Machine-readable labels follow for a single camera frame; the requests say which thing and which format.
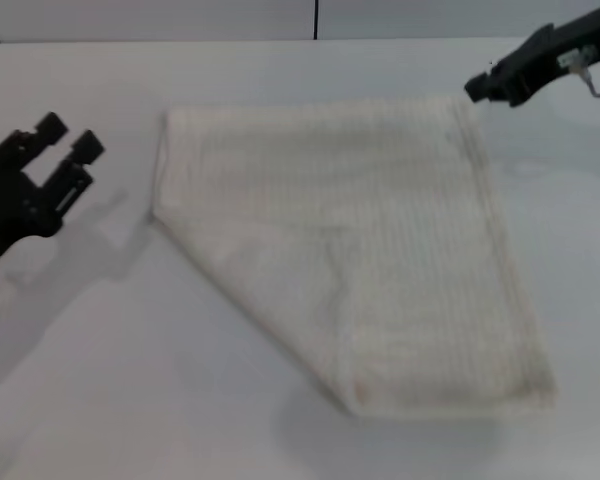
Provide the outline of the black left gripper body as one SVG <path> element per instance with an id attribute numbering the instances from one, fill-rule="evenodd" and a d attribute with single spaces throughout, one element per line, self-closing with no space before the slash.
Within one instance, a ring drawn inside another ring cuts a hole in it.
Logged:
<path id="1" fill-rule="evenodd" d="M 49 238 L 93 183 L 88 165 L 72 161 L 71 151 L 41 185 L 23 168 L 46 148 L 29 148 L 32 133 L 16 130 L 0 143 L 0 258 L 27 237 Z"/>

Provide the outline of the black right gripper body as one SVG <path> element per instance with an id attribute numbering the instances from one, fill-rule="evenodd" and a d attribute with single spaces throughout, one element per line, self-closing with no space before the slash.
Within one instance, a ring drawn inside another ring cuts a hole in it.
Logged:
<path id="1" fill-rule="evenodd" d="M 493 99 L 524 104 L 551 82 L 600 63 L 600 8 L 560 26 L 547 24 L 493 68 Z"/>

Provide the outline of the white ribbed towel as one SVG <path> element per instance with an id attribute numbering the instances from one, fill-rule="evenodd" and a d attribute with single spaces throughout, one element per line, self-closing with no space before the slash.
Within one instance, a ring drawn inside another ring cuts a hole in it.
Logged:
<path id="1" fill-rule="evenodd" d="M 555 401 L 466 100 L 173 108 L 152 212 L 353 415 Z"/>

